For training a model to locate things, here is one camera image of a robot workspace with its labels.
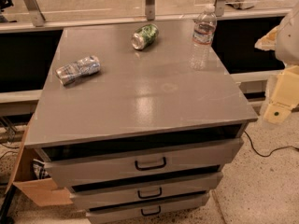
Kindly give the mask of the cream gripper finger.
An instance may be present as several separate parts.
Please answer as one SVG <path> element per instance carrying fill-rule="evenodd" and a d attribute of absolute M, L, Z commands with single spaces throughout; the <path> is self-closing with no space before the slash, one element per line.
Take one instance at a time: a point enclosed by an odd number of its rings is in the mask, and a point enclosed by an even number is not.
<path fill-rule="evenodd" d="M 277 75 L 277 83 L 263 119 L 273 124 L 282 123 L 298 105 L 299 66 L 295 65 L 285 68 Z"/>

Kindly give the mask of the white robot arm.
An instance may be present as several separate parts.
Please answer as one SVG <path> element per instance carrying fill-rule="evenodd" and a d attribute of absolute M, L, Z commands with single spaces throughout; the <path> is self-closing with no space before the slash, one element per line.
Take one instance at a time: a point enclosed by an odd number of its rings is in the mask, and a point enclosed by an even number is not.
<path fill-rule="evenodd" d="M 263 119 L 282 123 L 299 104 L 299 4 L 281 21 L 275 49 L 276 58 L 286 65 L 278 74 Z"/>

